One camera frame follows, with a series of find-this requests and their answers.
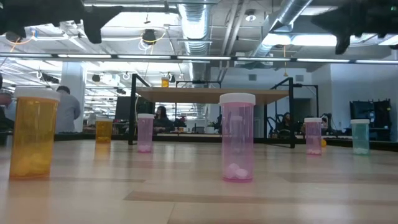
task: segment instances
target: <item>translucent plastic bottle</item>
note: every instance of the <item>translucent plastic bottle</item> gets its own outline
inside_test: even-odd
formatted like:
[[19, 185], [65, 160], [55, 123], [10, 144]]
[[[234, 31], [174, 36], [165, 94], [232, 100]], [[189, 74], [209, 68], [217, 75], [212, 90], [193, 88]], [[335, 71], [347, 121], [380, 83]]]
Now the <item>translucent plastic bottle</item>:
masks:
[[55, 119], [60, 94], [16, 88], [16, 120], [10, 179], [48, 177], [51, 170]]
[[353, 129], [353, 150], [357, 155], [368, 155], [369, 150], [369, 120], [353, 119], [351, 120]]
[[154, 115], [138, 114], [138, 152], [152, 152]]
[[220, 96], [223, 112], [223, 179], [251, 182], [253, 179], [253, 108], [256, 97], [248, 93]]
[[305, 118], [305, 142], [307, 145], [307, 154], [322, 154], [322, 133], [321, 118]]
[[97, 118], [95, 121], [95, 142], [109, 143], [112, 138], [113, 119]]

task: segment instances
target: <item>silver duct pipe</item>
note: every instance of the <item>silver duct pipe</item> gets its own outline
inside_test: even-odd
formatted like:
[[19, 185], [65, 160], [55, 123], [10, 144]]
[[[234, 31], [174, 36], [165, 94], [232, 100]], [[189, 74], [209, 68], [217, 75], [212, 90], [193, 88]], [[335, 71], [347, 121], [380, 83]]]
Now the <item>silver duct pipe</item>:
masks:
[[[276, 19], [274, 21], [270, 21], [269, 17], [266, 19], [266, 25], [269, 24], [269, 28], [265, 30], [264, 34], [268, 35], [272, 30], [291, 25], [311, 2], [312, 0], [284, 0], [279, 11], [276, 12], [278, 13]], [[264, 45], [261, 42], [251, 56], [265, 57], [272, 47], [272, 45]]]
[[[182, 17], [182, 32], [185, 39], [206, 39], [210, 21], [210, 6], [203, 4], [179, 4]], [[185, 50], [189, 55], [208, 55], [209, 43], [186, 42]], [[206, 63], [190, 63], [192, 80], [210, 80], [209, 66]]]

